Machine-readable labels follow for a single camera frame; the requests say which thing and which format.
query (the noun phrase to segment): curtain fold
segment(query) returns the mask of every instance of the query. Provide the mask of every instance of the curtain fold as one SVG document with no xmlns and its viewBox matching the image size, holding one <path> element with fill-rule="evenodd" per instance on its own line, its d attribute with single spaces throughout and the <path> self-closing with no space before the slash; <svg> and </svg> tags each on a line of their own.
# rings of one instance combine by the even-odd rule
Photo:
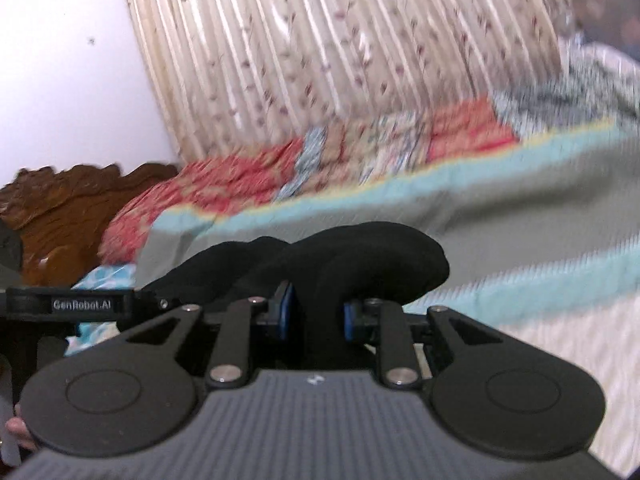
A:
<svg viewBox="0 0 640 480">
<path fill-rule="evenodd" d="M 127 0 L 190 162 L 559 73 L 568 0 Z"/>
</svg>

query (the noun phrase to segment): brown wooden furniture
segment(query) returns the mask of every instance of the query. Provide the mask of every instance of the brown wooden furniture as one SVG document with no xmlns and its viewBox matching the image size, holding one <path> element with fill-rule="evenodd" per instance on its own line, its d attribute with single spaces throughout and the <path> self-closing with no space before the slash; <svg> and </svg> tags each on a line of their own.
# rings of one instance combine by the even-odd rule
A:
<svg viewBox="0 0 640 480">
<path fill-rule="evenodd" d="M 0 217 L 22 238 L 24 283 L 70 286 L 80 280 L 100 264 L 102 233 L 116 213 L 176 174 L 175 166 L 151 163 L 124 176 L 114 164 L 60 173 L 20 170 L 0 189 Z"/>
</svg>

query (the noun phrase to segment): human hand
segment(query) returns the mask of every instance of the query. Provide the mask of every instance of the human hand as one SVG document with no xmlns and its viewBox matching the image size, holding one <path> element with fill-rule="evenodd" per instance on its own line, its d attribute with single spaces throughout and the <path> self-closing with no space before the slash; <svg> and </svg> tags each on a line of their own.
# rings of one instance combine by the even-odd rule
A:
<svg viewBox="0 0 640 480">
<path fill-rule="evenodd" d="M 15 405 L 15 416 L 10 418 L 4 426 L 9 434 L 17 439 L 18 446 L 28 449 L 29 451 L 36 451 L 38 449 L 31 433 L 29 433 L 26 424 L 22 420 L 20 404 Z"/>
</svg>

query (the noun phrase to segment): gray patterned cloth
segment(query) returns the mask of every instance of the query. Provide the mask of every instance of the gray patterned cloth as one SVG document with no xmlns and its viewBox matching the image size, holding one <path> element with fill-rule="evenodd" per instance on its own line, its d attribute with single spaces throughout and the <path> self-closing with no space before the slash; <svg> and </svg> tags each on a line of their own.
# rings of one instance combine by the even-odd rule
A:
<svg viewBox="0 0 640 480">
<path fill-rule="evenodd" d="M 620 74 L 574 50 L 559 80 L 492 95 L 498 118 L 521 139 L 556 128 L 613 118 L 629 131 L 640 128 L 640 79 Z"/>
</svg>

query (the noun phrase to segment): gray blanket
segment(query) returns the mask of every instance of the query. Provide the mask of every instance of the gray blanket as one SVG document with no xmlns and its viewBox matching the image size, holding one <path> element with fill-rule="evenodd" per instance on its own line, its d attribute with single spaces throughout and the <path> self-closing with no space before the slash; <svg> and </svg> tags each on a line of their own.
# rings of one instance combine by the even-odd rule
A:
<svg viewBox="0 0 640 480">
<path fill-rule="evenodd" d="M 272 236 L 294 242 L 333 226 L 393 221 L 420 229 L 443 245 L 451 276 L 440 290 L 447 290 L 610 248 L 640 232 L 639 204 L 640 142 L 625 139 L 507 180 L 401 203 L 354 209 L 345 201 L 343 208 L 321 216 L 284 218 L 232 235 L 216 229 L 197 237 L 152 230 L 138 260 L 136 286 L 229 239 Z"/>
</svg>

